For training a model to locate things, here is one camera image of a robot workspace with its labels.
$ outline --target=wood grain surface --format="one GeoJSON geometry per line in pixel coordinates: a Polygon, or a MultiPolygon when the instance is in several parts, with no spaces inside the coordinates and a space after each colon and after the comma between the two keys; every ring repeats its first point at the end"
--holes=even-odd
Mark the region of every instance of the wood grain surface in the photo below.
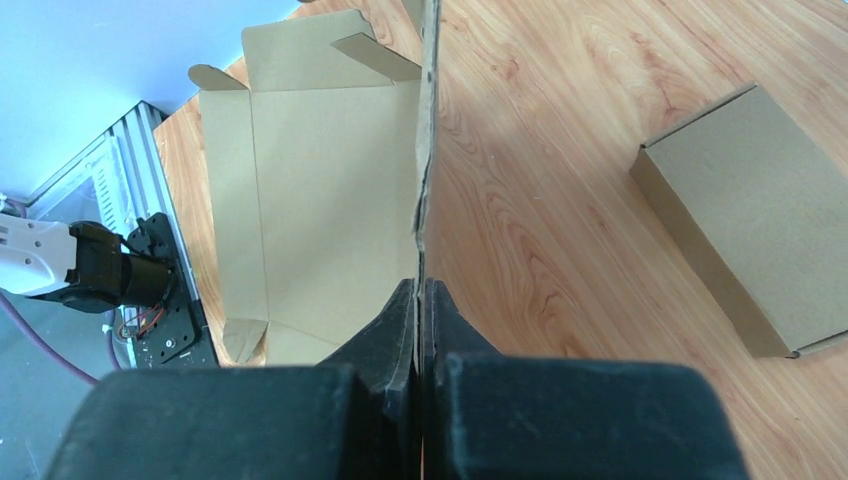
{"type": "MultiPolygon", "coordinates": [[[[418,58],[396,0],[297,15],[351,7],[418,58]]],[[[848,5],[451,0],[442,22],[429,270],[469,321],[505,353],[691,365],[756,478],[848,478],[848,345],[752,359],[627,174],[642,140],[752,80],[848,174],[848,5]]],[[[220,346],[196,100],[156,138],[220,346]]]]}

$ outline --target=cardboard box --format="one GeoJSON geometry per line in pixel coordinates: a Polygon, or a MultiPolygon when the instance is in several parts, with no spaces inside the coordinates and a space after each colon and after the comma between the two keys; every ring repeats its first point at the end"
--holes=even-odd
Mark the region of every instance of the cardboard box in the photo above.
{"type": "Polygon", "coordinates": [[[268,365],[316,363],[419,271],[439,4],[404,4],[424,32],[423,84],[357,10],[245,29],[250,88],[208,65],[189,72],[237,362],[265,335],[268,365]]]}
{"type": "Polygon", "coordinates": [[[756,357],[848,331],[848,181],[747,86],[642,145],[630,171],[756,357]]]}

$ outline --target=cardboard panel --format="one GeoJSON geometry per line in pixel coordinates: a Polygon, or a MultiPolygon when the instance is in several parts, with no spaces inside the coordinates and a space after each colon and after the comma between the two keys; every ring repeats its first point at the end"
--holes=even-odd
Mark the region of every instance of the cardboard panel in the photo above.
{"type": "Polygon", "coordinates": [[[254,92],[391,85],[391,80],[332,46],[374,30],[359,10],[250,27],[242,32],[250,88],[254,92]]]}
{"type": "Polygon", "coordinates": [[[339,348],[293,328],[271,323],[266,333],[268,351],[266,365],[315,365],[339,348]]]}
{"type": "Polygon", "coordinates": [[[421,80],[421,67],[415,62],[380,45],[377,40],[364,33],[336,40],[333,47],[393,82],[421,80]]]}
{"type": "Polygon", "coordinates": [[[201,92],[200,112],[224,311],[267,321],[250,92],[201,92]]]}
{"type": "Polygon", "coordinates": [[[415,276],[418,90],[254,95],[272,322],[341,344],[415,276]]]}
{"type": "Polygon", "coordinates": [[[639,152],[630,175],[639,184],[648,204],[665,225],[692,270],[734,320],[733,326],[748,351],[756,357],[791,355],[760,306],[710,244],[646,151],[639,152]]]}

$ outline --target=black mounting bracket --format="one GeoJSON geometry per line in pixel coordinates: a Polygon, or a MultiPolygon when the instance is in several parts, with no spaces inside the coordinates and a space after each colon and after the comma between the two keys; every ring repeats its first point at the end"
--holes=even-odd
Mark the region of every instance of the black mounting bracket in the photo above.
{"type": "Polygon", "coordinates": [[[136,253],[163,261],[171,271],[162,317],[133,341],[139,368],[217,366],[218,358],[209,335],[206,315],[199,300],[192,300],[188,275],[180,262],[174,231],[164,213],[138,219],[138,228],[127,238],[136,253]]]}

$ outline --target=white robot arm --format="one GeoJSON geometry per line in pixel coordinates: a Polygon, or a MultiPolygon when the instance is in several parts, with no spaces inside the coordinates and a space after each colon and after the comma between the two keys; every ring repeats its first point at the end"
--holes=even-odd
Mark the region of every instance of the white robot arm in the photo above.
{"type": "Polygon", "coordinates": [[[88,313],[157,305],[172,283],[170,263],[125,253],[122,244],[122,236],[95,222],[0,214],[0,288],[88,313]]]}
{"type": "Polygon", "coordinates": [[[26,296],[65,288],[76,258],[67,225],[0,214],[0,288],[26,296]]]}

